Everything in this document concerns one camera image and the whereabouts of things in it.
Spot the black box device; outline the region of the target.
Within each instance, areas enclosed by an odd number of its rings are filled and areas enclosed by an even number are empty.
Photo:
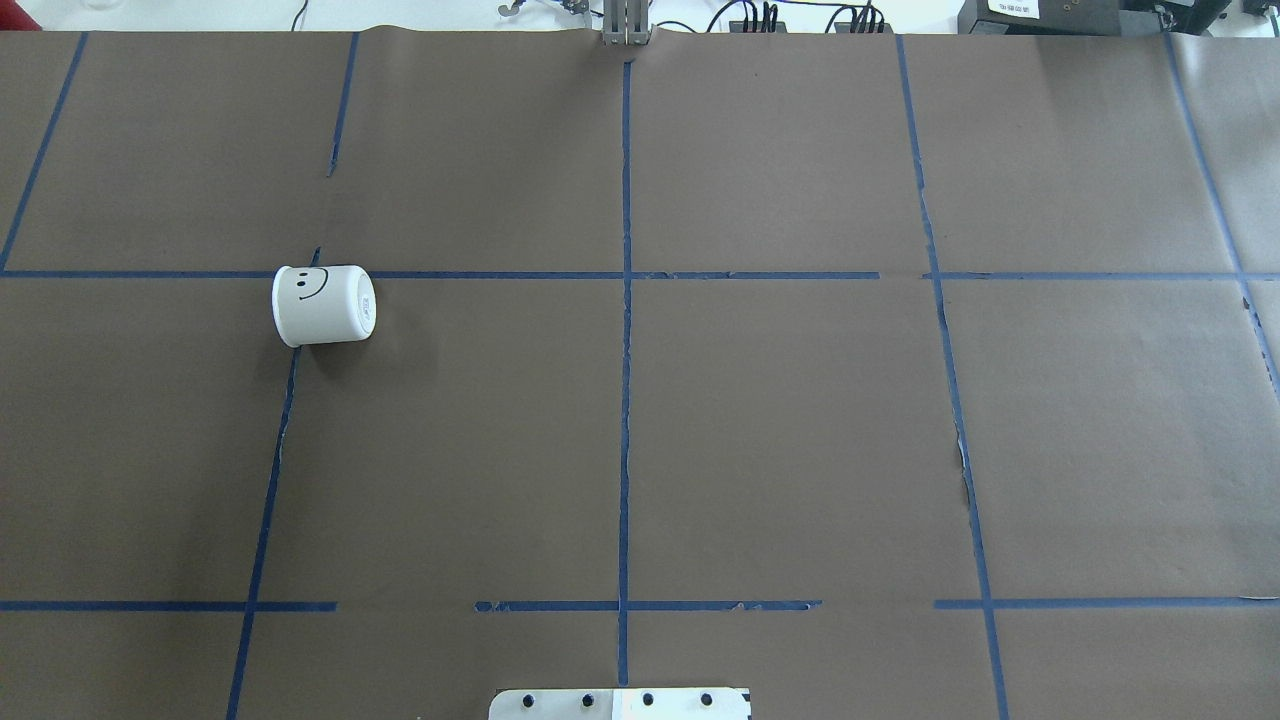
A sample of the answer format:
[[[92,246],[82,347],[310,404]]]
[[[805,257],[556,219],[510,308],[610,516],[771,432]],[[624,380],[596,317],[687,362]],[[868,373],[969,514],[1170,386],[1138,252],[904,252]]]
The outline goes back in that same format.
[[[964,1],[959,35],[1121,36],[1120,1]]]

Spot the white smiley face mug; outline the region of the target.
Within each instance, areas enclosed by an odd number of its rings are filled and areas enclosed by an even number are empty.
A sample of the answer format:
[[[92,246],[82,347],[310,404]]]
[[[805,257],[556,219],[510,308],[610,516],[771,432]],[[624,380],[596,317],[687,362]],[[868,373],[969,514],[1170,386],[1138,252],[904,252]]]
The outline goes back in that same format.
[[[378,299],[361,266],[280,266],[271,281],[271,315],[291,348],[360,342],[375,331]]]

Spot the aluminium frame post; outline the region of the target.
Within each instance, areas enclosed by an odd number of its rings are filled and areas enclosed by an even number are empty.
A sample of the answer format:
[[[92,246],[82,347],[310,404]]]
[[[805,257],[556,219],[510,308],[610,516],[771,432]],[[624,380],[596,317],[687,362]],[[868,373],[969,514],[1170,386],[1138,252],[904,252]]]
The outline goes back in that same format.
[[[652,40],[648,0],[602,3],[602,38],[605,46],[644,46]]]

